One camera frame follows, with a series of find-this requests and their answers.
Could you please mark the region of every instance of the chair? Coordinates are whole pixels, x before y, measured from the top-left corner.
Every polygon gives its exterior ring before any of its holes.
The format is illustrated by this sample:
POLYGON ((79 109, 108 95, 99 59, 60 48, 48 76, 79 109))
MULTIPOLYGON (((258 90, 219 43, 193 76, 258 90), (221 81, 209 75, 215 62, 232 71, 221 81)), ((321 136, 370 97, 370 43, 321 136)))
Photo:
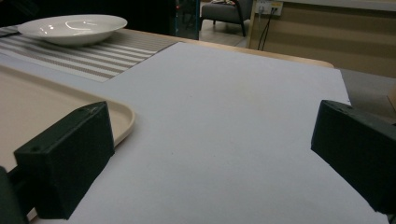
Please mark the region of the chair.
POLYGON ((250 19, 253 0, 231 0, 233 5, 225 3, 208 3, 201 8, 200 30, 204 20, 212 20, 213 25, 216 21, 240 24, 242 34, 246 36, 244 21, 250 19))

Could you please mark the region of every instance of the beige tray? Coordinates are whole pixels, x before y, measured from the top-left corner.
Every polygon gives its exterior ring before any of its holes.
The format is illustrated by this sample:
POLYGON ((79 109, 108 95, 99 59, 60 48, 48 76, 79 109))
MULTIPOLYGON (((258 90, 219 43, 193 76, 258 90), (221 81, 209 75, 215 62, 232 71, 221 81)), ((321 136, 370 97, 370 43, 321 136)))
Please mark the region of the beige tray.
POLYGON ((0 165, 16 166, 13 151, 74 109, 107 101, 114 142, 133 128, 134 111, 126 105, 40 77, 0 66, 0 165))

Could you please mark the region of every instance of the power outlet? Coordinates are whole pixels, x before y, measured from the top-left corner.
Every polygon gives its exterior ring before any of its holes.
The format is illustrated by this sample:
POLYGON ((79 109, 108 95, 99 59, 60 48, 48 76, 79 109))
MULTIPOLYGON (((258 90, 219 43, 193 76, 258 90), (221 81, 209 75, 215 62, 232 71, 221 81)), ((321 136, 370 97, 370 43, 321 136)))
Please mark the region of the power outlet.
POLYGON ((256 2, 256 13, 261 13, 262 15, 270 15, 271 10, 276 8, 274 16, 280 16, 282 13, 283 2, 270 1, 270 0, 257 0, 256 2))

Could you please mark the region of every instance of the white sheet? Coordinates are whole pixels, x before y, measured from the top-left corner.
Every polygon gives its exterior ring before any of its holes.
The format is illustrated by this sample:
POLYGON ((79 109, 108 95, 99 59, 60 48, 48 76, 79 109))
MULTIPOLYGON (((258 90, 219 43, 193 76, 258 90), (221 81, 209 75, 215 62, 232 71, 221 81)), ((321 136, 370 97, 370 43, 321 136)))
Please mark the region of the white sheet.
POLYGON ((35 223, 387 223, 310 149, 338 70, 183 43, 105 83, 22 67, 136 112, 70 220, 35 223))

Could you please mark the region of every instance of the wall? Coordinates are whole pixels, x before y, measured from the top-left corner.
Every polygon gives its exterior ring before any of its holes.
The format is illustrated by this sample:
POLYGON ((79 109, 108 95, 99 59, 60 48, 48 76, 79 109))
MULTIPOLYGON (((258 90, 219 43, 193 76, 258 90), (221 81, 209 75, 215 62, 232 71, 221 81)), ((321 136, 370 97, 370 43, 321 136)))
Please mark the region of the wall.
POLYGON ((352 7, 374 10, 396 11, 396 0, 282 0, 328 7, 352 7))
MULTIPOLYGON (((256 49, 267 18, 252 15, 247 46, 256 49)), ((396 77, 396 13, 284 3, 264 50, 335 67, 396 77)))

